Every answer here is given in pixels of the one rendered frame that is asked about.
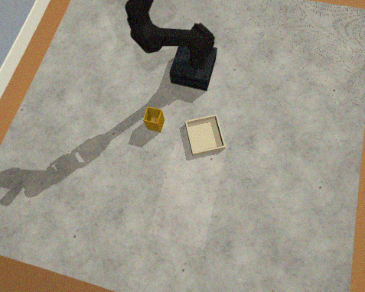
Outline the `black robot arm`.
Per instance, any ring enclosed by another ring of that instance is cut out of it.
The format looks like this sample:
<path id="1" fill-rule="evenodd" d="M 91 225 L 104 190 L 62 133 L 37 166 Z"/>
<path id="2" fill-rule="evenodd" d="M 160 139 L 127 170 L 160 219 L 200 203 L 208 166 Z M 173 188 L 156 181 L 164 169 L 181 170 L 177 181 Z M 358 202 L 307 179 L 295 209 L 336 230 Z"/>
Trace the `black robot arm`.
<path id="1" fill-rule="evenodd" d="M 125 11 L 131 38 L 146 52 L 160 51 L 163 46 L 186 46 L 191 50 L 188 66 L 204 70 L 215 37 L 202 24 L 190 30 L 159 28 L 148 11 L 154 0 L 128 0 Z"/>

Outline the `tan shallow tray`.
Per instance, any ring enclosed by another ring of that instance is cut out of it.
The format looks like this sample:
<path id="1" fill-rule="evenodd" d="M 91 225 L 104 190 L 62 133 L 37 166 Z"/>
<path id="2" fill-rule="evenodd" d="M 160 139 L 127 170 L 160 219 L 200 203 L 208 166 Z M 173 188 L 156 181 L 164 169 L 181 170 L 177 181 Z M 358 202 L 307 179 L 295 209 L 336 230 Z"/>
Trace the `tan shallow tray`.
<path id="1" fill-rule="evenodd" d="M 225 149 L 217 114 L 187 120 L 185 126 L 193 156 Z"/>

